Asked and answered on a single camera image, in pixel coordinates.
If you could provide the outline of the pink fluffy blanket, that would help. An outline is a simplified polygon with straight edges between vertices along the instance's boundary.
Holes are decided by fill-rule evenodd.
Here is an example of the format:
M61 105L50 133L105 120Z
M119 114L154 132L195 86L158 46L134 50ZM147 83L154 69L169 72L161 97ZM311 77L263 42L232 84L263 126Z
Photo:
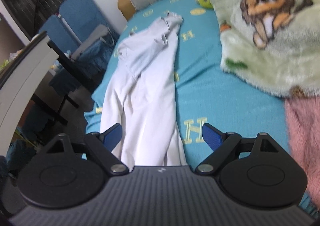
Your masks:
M307 192L319 208L319 98L285 101L291 155L308 178Z

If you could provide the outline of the yellow-brown cushion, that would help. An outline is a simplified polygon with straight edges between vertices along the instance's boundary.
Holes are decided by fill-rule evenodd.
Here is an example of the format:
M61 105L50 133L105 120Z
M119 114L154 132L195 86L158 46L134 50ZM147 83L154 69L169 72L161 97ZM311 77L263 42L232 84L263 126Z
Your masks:
M136 9L132 5L131 0L118 0L117 6L119 11L127 21L129 21L136 13Z

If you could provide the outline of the green cartoon lion blanket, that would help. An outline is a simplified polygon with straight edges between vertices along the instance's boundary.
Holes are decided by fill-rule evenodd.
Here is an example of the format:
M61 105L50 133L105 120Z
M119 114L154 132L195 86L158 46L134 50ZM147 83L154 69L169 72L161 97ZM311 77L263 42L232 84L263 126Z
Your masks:
M278 97L319 95L319 0L210 0L221 69Z

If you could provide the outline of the teal patterned bed sheet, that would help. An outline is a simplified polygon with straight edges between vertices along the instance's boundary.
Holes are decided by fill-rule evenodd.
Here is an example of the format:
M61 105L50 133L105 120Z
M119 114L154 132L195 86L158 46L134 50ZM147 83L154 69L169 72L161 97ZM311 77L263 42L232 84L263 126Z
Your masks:
M185 166L196 167L212 153L202 138L204 123L245 137L267 132L283 149L288 149L283 101L220 69L222 48L216 14L200 7L195 0L160 0L131 18L116 44L101 84L93 93L93 110L85 113L86 132L101 132L105 92L117 67L120 42L170 12L183 19L178 33L174 79L176 122Z

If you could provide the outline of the white desk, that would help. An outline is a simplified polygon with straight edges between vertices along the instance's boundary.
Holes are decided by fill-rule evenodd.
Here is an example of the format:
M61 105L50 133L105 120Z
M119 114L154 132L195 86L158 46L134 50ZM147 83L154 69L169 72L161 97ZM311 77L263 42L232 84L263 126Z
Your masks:
M32 95L50 67L57 53L48 45L46 32L38 34L1 71L1 155L7 154L12 136Z

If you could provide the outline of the white t-shirt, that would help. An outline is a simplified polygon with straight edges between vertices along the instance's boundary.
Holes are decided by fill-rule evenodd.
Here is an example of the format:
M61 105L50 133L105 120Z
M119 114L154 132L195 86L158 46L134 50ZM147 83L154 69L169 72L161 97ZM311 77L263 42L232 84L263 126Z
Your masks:
M184 166L176 122L174 62L180 15L170 12L125 38L107 85L100 131L119 123L123 134L112 153L129 168Z

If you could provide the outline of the blue office chair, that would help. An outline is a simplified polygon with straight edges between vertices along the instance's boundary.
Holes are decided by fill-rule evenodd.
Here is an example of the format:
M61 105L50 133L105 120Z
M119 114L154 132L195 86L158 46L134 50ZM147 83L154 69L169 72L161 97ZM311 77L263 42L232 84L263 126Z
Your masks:
M108 66L119 34L112 28L93 0L66 0L56 15L40 28L50 38L58 59L52 65L49 85L75 108L69 96L81 86L89 92L97 88L97 78Z

